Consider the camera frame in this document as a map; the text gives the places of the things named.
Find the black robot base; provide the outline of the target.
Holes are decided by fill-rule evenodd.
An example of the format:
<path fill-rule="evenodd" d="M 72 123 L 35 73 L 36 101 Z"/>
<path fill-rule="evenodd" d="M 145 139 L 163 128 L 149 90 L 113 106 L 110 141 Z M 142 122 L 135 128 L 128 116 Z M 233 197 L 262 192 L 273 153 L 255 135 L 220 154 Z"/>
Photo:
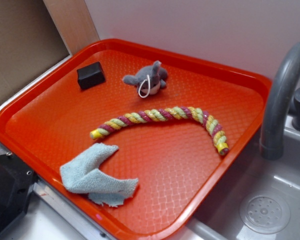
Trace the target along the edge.
<path fill-rule="evenodd" d="M 18 156 L 0 155 L 0 236 L 27 214 L 35 179 Z"/>

